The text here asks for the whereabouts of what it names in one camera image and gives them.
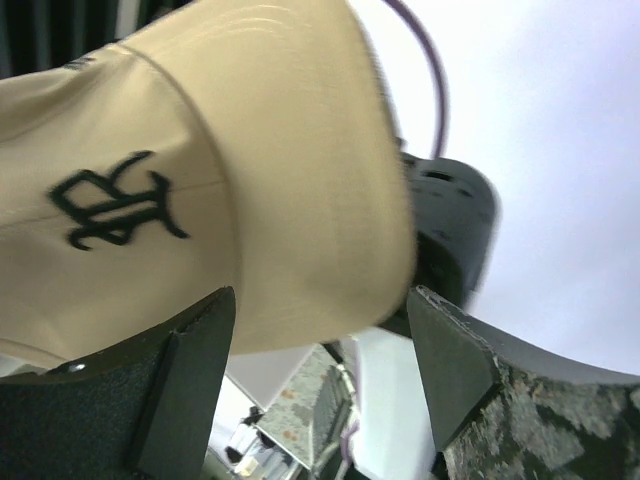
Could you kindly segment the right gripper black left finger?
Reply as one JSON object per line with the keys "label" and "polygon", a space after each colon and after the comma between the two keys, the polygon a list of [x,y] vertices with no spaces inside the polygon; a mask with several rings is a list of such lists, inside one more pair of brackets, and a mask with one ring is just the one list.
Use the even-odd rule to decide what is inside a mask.
{"label": "right gripper black left finger", "polygon": [[105,350],[2,378],[2,478],[198,478],[235,311],[224,287]]}

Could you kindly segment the beige cap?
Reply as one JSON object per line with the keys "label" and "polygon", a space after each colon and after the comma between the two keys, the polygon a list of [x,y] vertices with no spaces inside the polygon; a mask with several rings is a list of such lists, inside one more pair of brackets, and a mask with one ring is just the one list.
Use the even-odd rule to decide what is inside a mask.
{"label": "beige cap", "polygon": [[345,1],[196,1],[1,83],[1,352],[51,368],[231,287],[235,354],[404,299],[415,232]]}

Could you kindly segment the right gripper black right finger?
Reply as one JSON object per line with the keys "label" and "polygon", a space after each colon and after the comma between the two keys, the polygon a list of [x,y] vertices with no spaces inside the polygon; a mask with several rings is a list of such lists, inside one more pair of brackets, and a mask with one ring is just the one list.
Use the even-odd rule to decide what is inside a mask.
{"label": "right gripper black right finger", "polygon": [[638,478],[638,376],[536,347],[424,287],[407,309],[449,478]]}

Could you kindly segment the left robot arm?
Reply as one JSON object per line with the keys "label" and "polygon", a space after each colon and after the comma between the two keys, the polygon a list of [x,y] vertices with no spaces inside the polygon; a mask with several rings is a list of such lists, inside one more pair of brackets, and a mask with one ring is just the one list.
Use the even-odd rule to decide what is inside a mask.
{"label": "left robot arm", "polygon": [[479,170],[461,161],[408,153],[402,159],[417,233],[412,285],[463,309],[483,275],[499,197]]}

